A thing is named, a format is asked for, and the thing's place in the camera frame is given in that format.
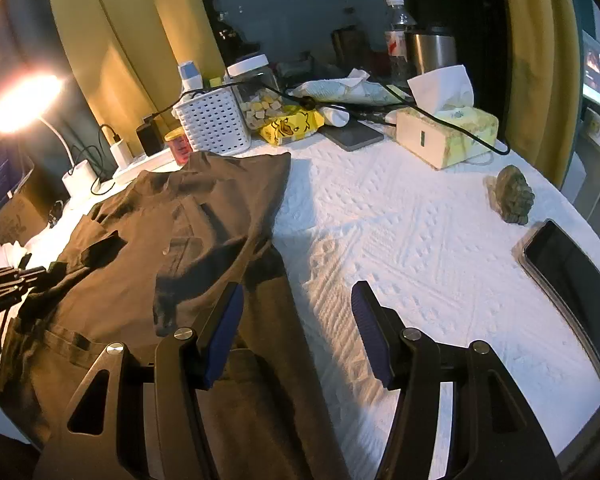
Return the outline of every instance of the white mug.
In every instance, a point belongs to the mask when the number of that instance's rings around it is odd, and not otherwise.
[[[600,145],[600,115],[587,108],[584,115],[585,132],[598,145]]]

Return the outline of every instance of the white lamp arm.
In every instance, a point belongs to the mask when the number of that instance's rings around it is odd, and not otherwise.
[[[74,157],[71,154],[71,150],[69,149],[69,146],[67,145],[67,143],[65,142],[65,140],[62,138],[62,135],[60,135],[60,133],[58,132],[58,130],[56,130],[51,124],[49,124],[46,119],[44,117],[38,117],[40,119],[40,121],[47,127],[49,128],[53,133],[56,134],[56,136],[58,137],[58,139],[60,139],[60,142],[62,142],[62,145],[64,146],[65,150],[66,150],[66,154],[69,156],[69,160],[71,161],[71,167],[75,168],[75,161],[74,161]]]

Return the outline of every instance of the television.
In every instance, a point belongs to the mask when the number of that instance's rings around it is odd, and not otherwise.
[[[584,85],[582,95],[600,105],[600,44],[583,31]]]

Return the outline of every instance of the blue gripper pad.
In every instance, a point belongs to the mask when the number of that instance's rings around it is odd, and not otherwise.
[[[357,282],[351,289],[351,309],[376,379],[389,390],[397,388],[394,363],[400,354],[400,327],[392,326],[388,309],[378,303],[367,282]]]
[[[198,342],[203,342],[205,346],[205,349],[201,349],[200,346],[198,349],[202,350],[203,355],[206,353],[206,367],[203,376],[203,383],[206,388],[210,388],[222,375],[222,370],[229,357],[229,351],[242,317],[243,305],[244,292],[242,286],[237,283],[229,283],[211,316],[212,318],[219,316],[219,320],[216,320],[216,329],[213,333],[206,335],[208,339],[206,337],[198,339]]]

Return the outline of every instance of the rock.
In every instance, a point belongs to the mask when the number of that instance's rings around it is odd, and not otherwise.
[[[525,176],[515,166],[507,166],[496,181],[496,200],[500,216],[508,224],[526,225],[536,196],[526,183]]]

